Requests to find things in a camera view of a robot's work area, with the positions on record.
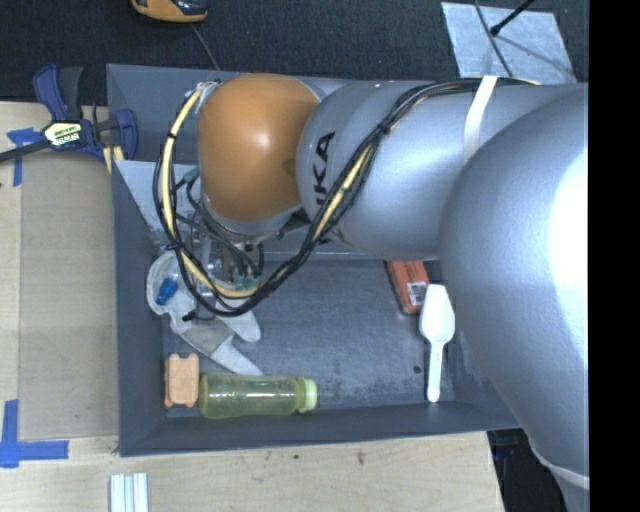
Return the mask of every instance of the black floor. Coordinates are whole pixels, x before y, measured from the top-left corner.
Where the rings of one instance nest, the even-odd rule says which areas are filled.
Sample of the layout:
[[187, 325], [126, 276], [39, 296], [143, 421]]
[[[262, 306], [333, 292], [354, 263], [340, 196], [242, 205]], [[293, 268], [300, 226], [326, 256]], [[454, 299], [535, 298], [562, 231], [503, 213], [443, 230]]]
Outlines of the black floor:
[[[480, 1], [515, 8], [519, 0]], [[361, 79], [456, 77], [434, 0], [211, 0], [199, 29], [222, 69]], [[538, 0], [555, 14], [578, 81], [589, 80], [589, 2]], [[184, 26], [141, 22], [128, 0], [3, 2], [0, 99], [32, 101], [33, 74], [83, 66], [79, 100], [106, 104], [105, 64], [210, 68]], [[557, 486], [520, 430], [490, 433], [507, 512], [562, 512]]]

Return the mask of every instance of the wooden table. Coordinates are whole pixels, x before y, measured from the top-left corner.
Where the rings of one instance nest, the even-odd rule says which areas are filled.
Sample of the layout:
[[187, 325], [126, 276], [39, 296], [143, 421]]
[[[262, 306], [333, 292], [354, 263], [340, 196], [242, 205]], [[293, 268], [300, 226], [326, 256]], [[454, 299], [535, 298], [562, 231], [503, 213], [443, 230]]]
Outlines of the wooden table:
[[[12, 147], [8, 129], [47, 121], [40, 105], [0, 102], [0, 151]], [[25, 175], [43, 161], [25, 159]], [[4, 401], [18, 397], [19, 377], [21, 187], [13, 187], [13, 162], [0, 164], [0, 184], [2, 415]], [[138, 458], [120, 458], [117, 445], [116, 436], [71, 439], [68, 460], [0, 468], [0, 510], [108, 510], [110, 475], [146, 472], [152, 511], [504, 511], [484, 432]]]

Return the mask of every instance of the bottle cap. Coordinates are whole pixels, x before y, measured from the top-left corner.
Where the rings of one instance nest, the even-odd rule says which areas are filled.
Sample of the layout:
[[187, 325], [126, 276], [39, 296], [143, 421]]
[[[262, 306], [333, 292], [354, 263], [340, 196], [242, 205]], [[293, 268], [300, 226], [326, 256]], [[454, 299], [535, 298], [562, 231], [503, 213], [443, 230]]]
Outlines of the bottle cap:
[[304, 406], [298, 409], [300, 412], [307, 412], [315, 409], [318, 403], [318, 387], [311, 379], [302, 379], [304, 381], [305, 399]]

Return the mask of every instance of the clamp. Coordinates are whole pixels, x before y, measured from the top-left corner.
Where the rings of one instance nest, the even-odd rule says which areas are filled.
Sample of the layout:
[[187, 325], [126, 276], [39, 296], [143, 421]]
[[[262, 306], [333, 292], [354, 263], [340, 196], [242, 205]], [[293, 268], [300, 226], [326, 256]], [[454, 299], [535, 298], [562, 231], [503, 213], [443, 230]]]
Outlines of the clamp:
[[33, 88], [38, 101], [51, 114], [51, 123], [41, 130], [39, 141], [0, 153], [0, 162], [50, 148], [74, 151], [109, 166], [109, 148], [100, 140], [100, 132], [116, 128], [118, 132], [112, 134], [114, 153], [119, 158], [133, 158], [138, 146], [133, 111], [118, 110], [114, 119], [101, 123], [83, 119], [77, 103], [81, 74], [81, 67], [61, 68], [57, 64], [46, 66], [35, 74]]

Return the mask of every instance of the blue tape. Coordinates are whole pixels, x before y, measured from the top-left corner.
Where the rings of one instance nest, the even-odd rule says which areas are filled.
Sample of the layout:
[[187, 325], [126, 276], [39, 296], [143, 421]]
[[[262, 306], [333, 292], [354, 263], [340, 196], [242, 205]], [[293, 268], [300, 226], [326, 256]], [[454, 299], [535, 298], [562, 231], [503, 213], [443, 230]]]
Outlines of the blue tape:
[[56, 460], [69, 458], [69, 441], [18, 441], [18, 401], [4, 404], [0, 467], [17, 468], [23, 460]]
[[[40, 142], [44, 140], [43, 135], [37, 132], [33, 128], [23, 128], [21, 130], [11, 130], [7, 132], [9, 140], [15, 144], [17, 148], [23, 144], [31, 144], [33, 142]], [[17, 187], [22, 184], [22, 157], [16, 158], [15, 165], [13, 167], [13, 186]]]

